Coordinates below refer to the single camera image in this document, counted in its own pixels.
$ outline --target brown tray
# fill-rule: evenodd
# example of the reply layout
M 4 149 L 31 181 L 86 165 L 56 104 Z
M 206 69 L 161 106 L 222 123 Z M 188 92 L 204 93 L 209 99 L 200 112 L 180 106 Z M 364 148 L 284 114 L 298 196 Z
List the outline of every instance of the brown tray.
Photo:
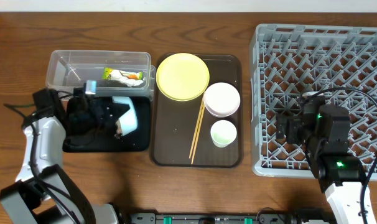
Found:
M 172 54 L 162 56 L 158 65 L 170 55 Z M 189 154 L 202 95 L 190 101 L 174 101 L 160 93 L 156 85 L 150 158 L 159 166 L 236 167 L 243 160 L 243 98 L 240 61 L 232 55 L 195 55 L 208 66 L 209 86 L 217 82 L 226 82 L 237 88 L 241 97 L 240 107 L 226 118 L 216 118 L 205 109 L 197 151 L 194 163 L 191 165 Z M 210 136 L 211 126 L 221 119 L 231 121 L 237 128 L 237 138 L 224 148 L 216 147 Z

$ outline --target green light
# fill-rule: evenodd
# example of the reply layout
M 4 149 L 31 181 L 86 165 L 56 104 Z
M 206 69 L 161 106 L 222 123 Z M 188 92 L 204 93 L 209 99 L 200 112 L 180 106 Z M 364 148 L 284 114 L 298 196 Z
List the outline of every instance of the green light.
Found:
M 345 165 L 343 165 L 342 162 L 338 161 L 338 162 L 337 162 L 337 166 L 338 166 L 338 167 L 344 167 Z

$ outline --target wooden table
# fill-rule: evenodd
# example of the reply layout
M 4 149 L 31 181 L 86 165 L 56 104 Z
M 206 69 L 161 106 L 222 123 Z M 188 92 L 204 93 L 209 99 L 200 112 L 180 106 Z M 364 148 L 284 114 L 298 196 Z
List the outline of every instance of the wooden table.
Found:
M 258 177 L 251 170 L 249 41 L 260 23 L 377 27 L 377 14 L 1 13 L 0 190 L 13 183 L 26 145 L 21 118 L 3 103 L 32 102 L 57 49 L 232 54 L 243 69 L 244 160 L 235 169 L 157 167 L 148 152 L 64 154 L 64 168 L 91 203 L 127 211 L 255 213 L 263 207 L 329 210 L 315 179 Z M 370 184 L 377 219 L 377 182 Z M 10 223 L 0 205 L 0 223 Z

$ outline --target chopsticks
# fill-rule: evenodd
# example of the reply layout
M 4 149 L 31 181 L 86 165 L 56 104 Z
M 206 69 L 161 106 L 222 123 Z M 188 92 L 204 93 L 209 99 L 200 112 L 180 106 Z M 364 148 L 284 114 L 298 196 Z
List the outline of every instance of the chopsticks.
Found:
M 204 111 L 205 111 L 205 107 L 203 105 L 203 97 L 202 97 L 200 111 L 198 113 L 197 123 L 195 125 L 193 142 L 191 143 L 190 155 L 188 157 L 189 159 L 191 159 L 191 164 L 193 164 L 194 162 L 195 151 L 197 150 L 198 137 L 200 136 L 200 130 L 201 130 L 201 124 L 202 124 Z

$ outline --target dish rack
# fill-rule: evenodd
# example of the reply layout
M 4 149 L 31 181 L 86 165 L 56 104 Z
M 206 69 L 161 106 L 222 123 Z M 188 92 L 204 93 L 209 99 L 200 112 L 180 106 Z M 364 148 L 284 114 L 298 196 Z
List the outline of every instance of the dish rack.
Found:
M 304 149 L 276 139 L 276 114 L 299 114 L 307 91 L 347 86 L 377 100 L 377 28 L 260 24 L 249 49 L 252 88 L 251 149 L 257 175 L 313 178 Z M 377 110 L 350 91 L 324 94 L 347 108 L 348 152 L 367 172 L 377 151 Z M 377 180 L 377 166 L 372 180 Z

